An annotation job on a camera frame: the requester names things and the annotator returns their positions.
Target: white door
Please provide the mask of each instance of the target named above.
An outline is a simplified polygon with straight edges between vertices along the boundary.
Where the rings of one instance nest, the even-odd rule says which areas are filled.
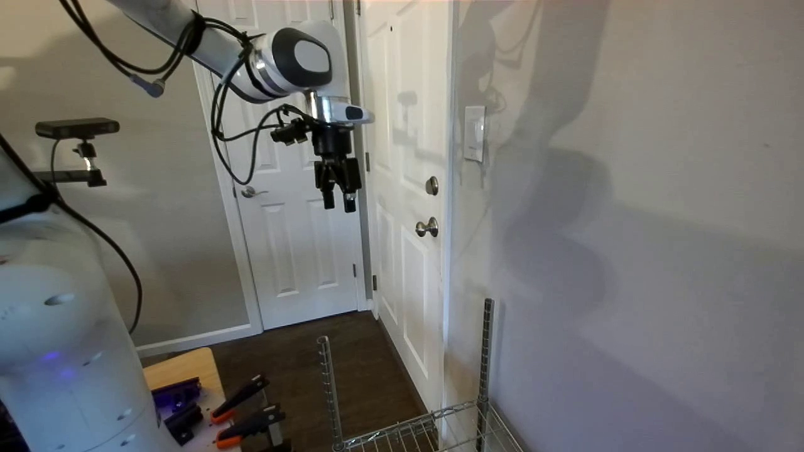
[[[363,93],[375,108],[369,227],[379,316],[427,411],[442,398],[448,296],[451,4],[364,4]]]
[[[336,0],[198,0],[205,16],[221,18],[248,33],[270,33],[305,21],[336,21]],[[211,98],[216,79],[201,75],[201,98]],[[270,107],[248,107],[228,95],[225,132],[237,134],[256,126]],[[227,146],[240,176],[252,164],[252,139]],[[247,261],[256,290],[265,330],[368,309],[360,215],[344,215],[341,203],[324,212],[315,186],[315,154],[309,143],[271,143],[260,139],[256,176],[235,186]]]

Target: white wall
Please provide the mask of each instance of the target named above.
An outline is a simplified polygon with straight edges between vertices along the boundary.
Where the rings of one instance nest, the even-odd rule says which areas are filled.
[[[453,375],[493,296],[493,394],[531,451],[804,451],[804,4],[470,0],[458,24],[490,162],[458,176]]]
[[[98,33],[122,56],[156,67],[168,49],[105,4],[85,4]],[[0,16],[0,134],[35,168],[51,142],[37,122],[108,115],[122,134],[100,136],[98,167],[108,190],[65,190],[65,200],[122,241],[145,285],[138,345],[247,325],[231,240],[205,132],[191,64],[154,100],[119,75],[56,0],[12,0]],[[64,164],[81,164],[71,146]],[[114,254],[104,257],[125,319],[133,285]]]

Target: light switch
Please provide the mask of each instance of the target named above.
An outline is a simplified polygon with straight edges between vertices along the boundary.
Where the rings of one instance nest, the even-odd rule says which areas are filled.
[[[463,158],[482,164],[485,156],[485,107],[463,110]]]

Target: wire rack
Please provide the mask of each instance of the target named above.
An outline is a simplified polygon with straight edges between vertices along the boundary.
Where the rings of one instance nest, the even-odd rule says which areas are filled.
[[[493,301],[485,301],[482,315],[482,354],[480,354],[480,394],[476,403],[453,406],[422,417],[412,417],[375,432],[344,437],[341,414],[336,403],[336,377],[331,363],[330,336],[320,345],[320,367],[324,400],[330,408],[331,451],[334,452],[522,452],[514,431],[487,398],[487,364],[490,364],[490,336],[493,336]]]

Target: dark wooden floor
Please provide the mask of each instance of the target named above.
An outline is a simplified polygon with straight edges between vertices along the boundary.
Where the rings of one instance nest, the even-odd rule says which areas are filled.
[[[316,339],[331,339],[344,436],[360,436],[422,414],[399,357],[372,315],[346,315],[324,321],[274,330],[262,336],[211,346],[225,393],[265,372],[271,382],[270,403],[287,412],[285,437],[294,452],[331,451]],[[245,452],[265,451],[248,439]]]

